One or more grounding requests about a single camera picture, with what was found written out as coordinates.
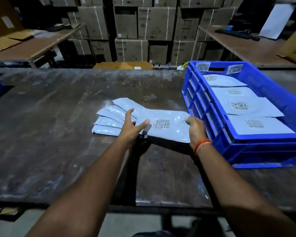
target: barcode label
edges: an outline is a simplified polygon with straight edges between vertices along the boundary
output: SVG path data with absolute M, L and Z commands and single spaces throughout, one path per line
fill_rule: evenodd
M 208 75 L 208 76 L 204 76 L 205 80 L 207 81 L 211 81 L 211 80 L 217 80 L 215 76 L 213 75 Z
M 195 65 L 199 71 L 208 71 L 210 67 L 210 62 L 198 62 Z
M 241 72 L 243 64 L 229 66 L 226 75 Z
M 169 129 L 170 120 L 157 120 L 156 123 L 153 124 L 153 127 L 156 129 Z
M 239 95 L 242 93 L 241 91 L 235 90 L 235 89 L 229 89 L 229 90 L 227 90 L 227 92 L 228 92 L 228 94 L 232 94 L 232 95 Z
M 232 102 L 231 106 L 236 110 L 248 110 L 249 106 L 245 102 Z
M 246 120 L 246 124 L 250 128 L 264 128 L 263 123 L 261 121 L 257 121 L 257 120 Z

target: white polythene mailer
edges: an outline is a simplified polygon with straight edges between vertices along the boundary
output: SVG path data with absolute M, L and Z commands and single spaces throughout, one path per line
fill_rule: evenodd
M 242 87 L 247 86 L 247 84 L 226 75 L 204 75 L 205 80 L 211 87 Z
M 126 111 L 124 111 L 121 107 L 118 107 L 117 105 L 110 105 L 107 106 L 106 109 L 112 112 L 114 115 L 118 116 L 119 118 L 125 120 Z M 131 120 L 136 121 L 137 119 L 131 116 Z
M 248 96 L 217 96 L 227 114 L 231 115 L 250 115 L 260 117 L 279 117 L 284 116 L 280 110 L 273 105 L 266 97 Z
M 111 127 L 111 126 L 94 125 L 92 129 L 92 133 L 118 136 L 121 130 L 122 129 L 120 128 Z
M 132 112 L 132 116 L 135 118 L 138 117 L 140 112 L 147 110 L 147 108 L 143 107 L 142 105 L 139 105 L 138 103 L 128 98 L 119 98 L 119 99 L 112 100 L 112 102 L 115 105 L 118 105 L 119 107 L 121 107 L 124 111 L 128 111 L 129 109 L 134 108 L 134 111 Z
M 104 125 L 104 126 L 111 126 L 111 127 L 117 127 L 122 128 L 123 124 L 117 122 L 116 120 L 113 120 L 108 117 L 100 116 L 97 121 L 95 122 L 96 125 Z
M 190 143 L 190 126 L 185 122 L 189 116 L 188 113 L 183 111 L 148 109 L 138 116 L 136 125 L 140 125 L 146 119 L 149 119 L 150 124 L 140 134 Z
M 228 115 L 238 135 L 295 133 L 274 117 Z
M 212 87 L 216 96 L 230 97 L 230 96 L 248 96 L 252 98 L 258 97 L 248 87 Z
M 119 118 L 117 115 L 114 115 L 112 112 L 108 111 L 106 108 L 99 110 L 97 112 L 97 114 L 111 118 L 111 119 L 116 120 L 117 122 L 122 123 L 122 124 L 124 124 L 124 122 L 125 122 L 125 118 L 124 119 Z

